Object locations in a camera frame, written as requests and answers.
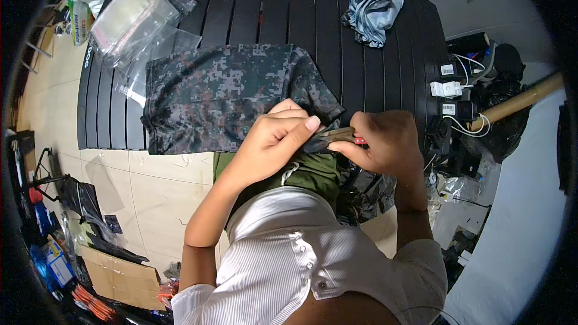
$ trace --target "hand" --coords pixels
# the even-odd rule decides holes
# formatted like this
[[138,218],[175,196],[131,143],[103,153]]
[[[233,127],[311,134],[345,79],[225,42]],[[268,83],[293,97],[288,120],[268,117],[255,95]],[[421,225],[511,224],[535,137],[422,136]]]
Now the hand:
[[265,115],[259,116],[244,139],[225,175],[242,188],[278,172],[292,155],[320,127],[293,100],[286,99]]
[[330,150],[342,153],[364,170],[395,176],[402,184],[422,178],[424,158],[411,113],[356,112],[351,126],[365,139],[369,149],[339,141],[329,144]]

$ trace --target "camouflage t-shirt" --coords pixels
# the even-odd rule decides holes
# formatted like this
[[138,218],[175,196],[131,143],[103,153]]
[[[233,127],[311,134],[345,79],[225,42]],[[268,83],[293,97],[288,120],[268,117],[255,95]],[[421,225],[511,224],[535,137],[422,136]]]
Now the camouflage t-shirt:
[[146,93],[141,121],[152,155],[236,152],[256,118],[285,98],[328,130],[344,111],[307,51],[292,44],[227,45],[150,61]]

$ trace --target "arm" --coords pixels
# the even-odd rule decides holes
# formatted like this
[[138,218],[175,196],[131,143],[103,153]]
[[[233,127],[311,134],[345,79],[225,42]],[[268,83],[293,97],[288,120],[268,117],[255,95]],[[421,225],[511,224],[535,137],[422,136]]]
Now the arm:
[[214,249],[237,197],[248,185],[285,166],[319,125],[316,116],[309,117],[290,99],[255,121],[233,160],[188,221],[179,291],[201,283],[216,286]]
[[331,143],[329,149],[341,152],[365,170],[397,177],[398,250],[420,238],[432,240],[424,159],[412,115],[405,111],[357,112],[351,118],[351,126],[365,138],[369,149],[349,142]]
[[420,238],[434,239],[427,211],[427,194],[423,177],[395,187],[395,206],[398,217],[397,249]]

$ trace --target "white charger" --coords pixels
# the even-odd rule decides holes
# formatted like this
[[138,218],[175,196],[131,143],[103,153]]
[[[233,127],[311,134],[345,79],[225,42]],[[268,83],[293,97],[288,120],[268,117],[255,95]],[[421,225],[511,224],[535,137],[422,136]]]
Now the white charger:
[[431,82],[430,87],[434,97],[455,98],[462,95],[462,88],[465,86],[457,81],[451,81],[446,83]]

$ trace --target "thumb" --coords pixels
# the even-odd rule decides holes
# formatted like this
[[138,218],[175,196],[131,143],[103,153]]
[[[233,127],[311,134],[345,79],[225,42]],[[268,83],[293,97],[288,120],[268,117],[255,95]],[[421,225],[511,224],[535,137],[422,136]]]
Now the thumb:
[[273,149],[279,156],[287,160],[311,137],[319,128],[321,120],[317,116],[311,116],[295,126]]
[[373,160],[369,157],[369,151],[360,146],[346,141],[332,142],[327,146],[329,150],[341,153],[364,170],[371,171]]

